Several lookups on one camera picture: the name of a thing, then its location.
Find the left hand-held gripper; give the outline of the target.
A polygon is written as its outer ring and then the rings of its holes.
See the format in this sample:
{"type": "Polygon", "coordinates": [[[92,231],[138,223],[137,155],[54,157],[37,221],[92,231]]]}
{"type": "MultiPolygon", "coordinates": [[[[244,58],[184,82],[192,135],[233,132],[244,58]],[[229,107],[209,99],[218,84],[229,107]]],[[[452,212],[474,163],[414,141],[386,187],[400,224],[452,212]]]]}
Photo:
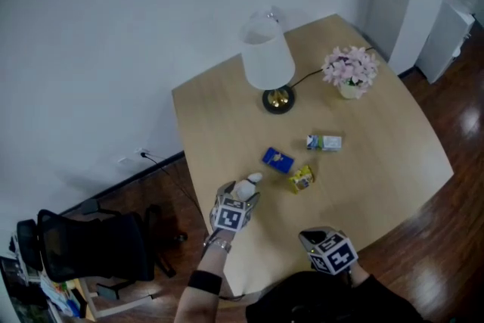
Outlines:
{"type": "Polygon", "coordinates": [[[235,200],[232,194],[234,186],[235,181],[231,181],[217,189],[216,202],[209,216],[213,231],[223,229],[239,232],[247,225],[259,202],[259,192],[254,193],[247,202],[235,200]]]}

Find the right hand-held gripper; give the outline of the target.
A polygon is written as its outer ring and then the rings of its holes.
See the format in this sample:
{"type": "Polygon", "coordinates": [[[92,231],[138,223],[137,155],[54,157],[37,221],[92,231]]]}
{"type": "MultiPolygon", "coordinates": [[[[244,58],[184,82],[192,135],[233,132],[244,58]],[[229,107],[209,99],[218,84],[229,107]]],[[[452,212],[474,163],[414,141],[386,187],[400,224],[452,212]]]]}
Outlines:
{"type": "Polygon", "coordinates": [[[317,272],[337,275],[358,260],[350,239],[329,226],[306,229],[298,237],[317,272]]]}

